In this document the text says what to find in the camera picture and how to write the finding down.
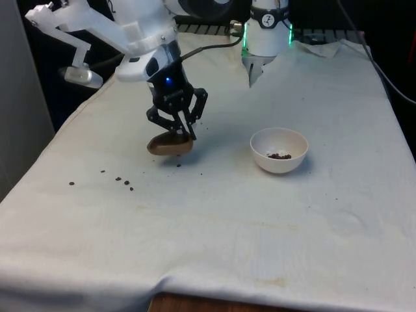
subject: white bowl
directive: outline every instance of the white bowl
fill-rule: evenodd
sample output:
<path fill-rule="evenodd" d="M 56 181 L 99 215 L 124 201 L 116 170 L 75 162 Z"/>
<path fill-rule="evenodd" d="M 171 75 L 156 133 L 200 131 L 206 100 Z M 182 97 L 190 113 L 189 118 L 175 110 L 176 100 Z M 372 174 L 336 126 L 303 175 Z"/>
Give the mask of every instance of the white bowl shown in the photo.
<path fill-rule="evenodd" d="M 304 161 L 309 144 L 299 132 L 284 128 L 269 128 L 253 135 L 250 146 L 255 162 L 273 174 L 286 174 Z M 269 155 L 291 155 L 291 159 L 271 159 Z"/>

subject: wire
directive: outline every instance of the wire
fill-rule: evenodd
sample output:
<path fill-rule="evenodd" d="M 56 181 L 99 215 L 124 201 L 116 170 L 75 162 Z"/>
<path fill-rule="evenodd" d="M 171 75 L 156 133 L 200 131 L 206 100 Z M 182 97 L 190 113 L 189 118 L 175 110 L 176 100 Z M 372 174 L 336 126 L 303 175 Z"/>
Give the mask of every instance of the wire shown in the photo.
<path fill-rule="evenodd" d="M 195 49 L 194 51 L 191 51 L 181 57 L 181 60 L 184 61 L 186 59 L 189 59 L 190 57 L 193 57 L 195 54 L 198 54 L 202 51 L 209 50 L 209 49 L 219 49 L 223 47 L 233 47 L 239 44 L 243 39 L 243 36 L 239 36 L 239 39 L 236 42 L 233 42 L 231 44 L 215 44 L 215 45 L 207 45 L 205 47 L 199 47 Z"/>
<path fill-rule="evenodd" d="M 90 65 L 90 69 L 92 69 L 92 70 L 100 69 L 102 67 L 111 65 L 112 63 L 118 62 L 123 57 L 124 57 L 123 53 L 117 54 L 115 57 L 112 57 L 108 60 L 104 60 L 103 62 L 99 62 L 99 63 L 93 64 L 93 65 Z"/>
<path fill-rule="evenodd" d="M 345 10 L 345 7 L 343 6 L 341 0 L 337 0 L 337 4 L 339 6 L 339 8 L 341 9 L 342 13 L 344 14 L 345 19 L 347 20 L 348 24 L 350 24 L 351 28 L 354 30 L 354 32 L 356 33 L 356 36 L 358 38 L 358 41 L 360 42 L 360 44 L 363 46 L 365 54 L 367 54 L 368 58 L 371 61 L 371 64 L 374 66 L 374 68 L 376 69 L 376 71 L 384 77 L 384 79 L 389 83 L 389 85 L 394 89 L 394 91 L 396 91 L 396 93 L 398 95 L 400 95 L 403 99 L 405 99 L 406 101 L 408 101 L 411 104 L 416 105 L 416 101 L 410 99 L 409 97 L 407 97 L 406 95 L 404 95 L 396 86 L 395 84 L 388 78 L 388 76 L 385 74 L 385 72 L 381 69 L 381 67 L 379 67 L 379 65 L 376 63 L 376 61 L 373 59 L 367 44 L 365 43 L 363 37 L 361 36 L 361 33 L 358 31 L 356 25 L 354 24 L 354 22 L 352 21 L 351 17 L 349 16 L 348 12 Z"/>

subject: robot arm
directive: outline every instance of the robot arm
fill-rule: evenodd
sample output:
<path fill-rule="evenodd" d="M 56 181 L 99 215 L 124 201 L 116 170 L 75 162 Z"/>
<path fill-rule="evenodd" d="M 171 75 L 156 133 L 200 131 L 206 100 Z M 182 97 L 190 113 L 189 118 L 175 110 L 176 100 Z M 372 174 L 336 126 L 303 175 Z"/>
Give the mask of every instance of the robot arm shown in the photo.
<path fill-rule="evenodd" d="M 149 121 L 171 133 L 196 140 L 192 125 L 202 117 L 207 92 L 194 89 L 182 67 L 176 40 L 175 14 L 216 18 L 233 0 L 107 0 L 114 21 L 96 12 L 87 0 L 61 0 L 62 7 L 38 5 L 26 18 L 43 33 L 74 46 L 77 51 L 65 80 L 92 88 L 101 87 L 102 78 L 85 63 L 90 44 L 67 32 L 86 30 L 125 55 L 116 70 L 121 81 L 147 81 L 153 107 Z M 196 104 L 190 107 L 192 99 Z M 159 115 L 163 111 L 173 120 Z"/>

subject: black background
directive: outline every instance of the black background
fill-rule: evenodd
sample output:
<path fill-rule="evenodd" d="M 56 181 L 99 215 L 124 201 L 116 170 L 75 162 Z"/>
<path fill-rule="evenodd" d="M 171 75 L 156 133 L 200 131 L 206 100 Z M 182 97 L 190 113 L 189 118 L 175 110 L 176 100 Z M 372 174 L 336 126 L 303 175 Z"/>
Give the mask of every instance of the black background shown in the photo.
<path fill-rule="evenodd" d="M 37 4 L 45 0 L 18 0 L 22 17 Z M 111 18 L 106 0 L 89 0 L 94 9 Z M 246 21 L 249 17 L 251 0 L 234 0 L 235 6 L 215 24 L 227 24 L 230 19 Z M 415 61 L 408 64 L 411 43 L 416 31 L 416 1 L 414 0 L 344 0 L 344 6 L 362 31 L 365 31 L 375 60 L 393 82 L 409 97 L 416 98 Z M 335 0 L 291 0 L 291 21 L 296 28 L 305 29 L 349 29 Z M 69 66 L 74 48 L 60 43 L 30 25 L 24 20 L 25 29 L 40 77 L 40 82 L 51 113 L 55 129 L 95 91 L 65 83 L 58 75 L 58 69 Z M 93 46 L 87 55 L 87 63 L 95 64 L 118 54 L 86 32 L 75 35 Z M 104 79 L 114 72 L 116 64 L 97 70 Z M 389 93 L 393 109 L 399 119 L 413 155 L 416 155 L 415 131 L 416 107 L 401 100 L 394 92 Z"/>

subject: white tablecloth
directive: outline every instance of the white tablecloth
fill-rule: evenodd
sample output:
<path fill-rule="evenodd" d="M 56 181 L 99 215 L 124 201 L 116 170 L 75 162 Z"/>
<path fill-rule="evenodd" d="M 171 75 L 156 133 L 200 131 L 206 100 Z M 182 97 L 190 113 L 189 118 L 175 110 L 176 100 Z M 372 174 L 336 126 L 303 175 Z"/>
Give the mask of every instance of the white tablecloth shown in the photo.
<path fill-rule="evenodd" d="M 147 85 L 113 79 L 1 203 L 0 310 L 140 311 L 168 291 L 415 311 L 416 166 L 370 62 L 344 45 L 333 59 L 292 47 L 252 89 L 232 49 L 185 70 L 209 93 L 191 154 L 150 155 L 162 131 Z M 309 140 L 291 174 L 251 160 L 251 134 L 271 126 Z"/>

